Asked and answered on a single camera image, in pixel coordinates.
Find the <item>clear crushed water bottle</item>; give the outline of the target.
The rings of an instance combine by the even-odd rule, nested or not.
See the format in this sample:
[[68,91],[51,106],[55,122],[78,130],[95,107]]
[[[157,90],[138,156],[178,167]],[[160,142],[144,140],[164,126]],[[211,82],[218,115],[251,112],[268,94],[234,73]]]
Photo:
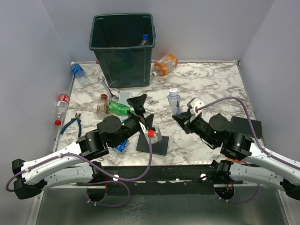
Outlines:
[[169,89],[167,96],[172,115],[180,114],[180,95],[177,88]]

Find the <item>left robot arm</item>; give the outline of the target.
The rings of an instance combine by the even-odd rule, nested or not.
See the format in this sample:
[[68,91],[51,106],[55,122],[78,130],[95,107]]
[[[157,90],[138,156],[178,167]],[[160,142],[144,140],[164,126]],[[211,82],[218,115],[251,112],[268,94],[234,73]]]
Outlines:
[[109,148],[115,148],[135,135],[143,134],[149,145],[161,140],[161,132],[153,126],[154,115],[145,117],[144,103],[147,94],[127,99],[134,111],[127,111],[128,118],[105,117],[97,128],[67,147],[45,157],[32,161],[12,161],[13,177],[7,182],[6,190],[14,192],[18,199],[28,199],[53,186],[74,182],[98,185],[103,181],[104,171],[92,162],[107,155]]

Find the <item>blue label water bottle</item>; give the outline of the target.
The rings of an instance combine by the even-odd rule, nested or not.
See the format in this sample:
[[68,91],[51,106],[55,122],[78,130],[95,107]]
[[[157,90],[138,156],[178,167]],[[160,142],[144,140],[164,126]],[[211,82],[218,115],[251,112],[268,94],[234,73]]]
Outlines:
[[142,40],[139,43],[138,46],[146,46],[146,45],[150,45],[150,40],[149,40],[150,36],[149,34],[143,34],[142,35]]

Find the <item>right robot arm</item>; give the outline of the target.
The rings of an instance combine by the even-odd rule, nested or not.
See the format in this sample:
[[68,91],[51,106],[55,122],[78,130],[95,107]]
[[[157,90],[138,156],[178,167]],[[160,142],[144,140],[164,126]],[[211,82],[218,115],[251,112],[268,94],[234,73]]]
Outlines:
[[197,134],[211,149],[221,148],[220,153],[230,159],[246,161],[255,167],[237,163],[219,163],[215,172],[216,180],[226,183],[244,180],[273,186],[284,191],[289,197],[300,198],[300,163],[269,149],[262,150],[259,143],[248,136],[232,131],[232,123],[223,115],[216,114],[206,122],[184,112],[173,119],[187,133]]

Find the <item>large orange jar bottle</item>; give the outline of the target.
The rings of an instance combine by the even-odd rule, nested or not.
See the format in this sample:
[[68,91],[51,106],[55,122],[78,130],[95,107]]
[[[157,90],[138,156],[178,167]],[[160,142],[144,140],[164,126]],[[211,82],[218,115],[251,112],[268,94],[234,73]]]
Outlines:
[[153,71],[157,72],[157,75],[165,76],[172,72],[177,65],[178,59],[168,53],[155,61]]

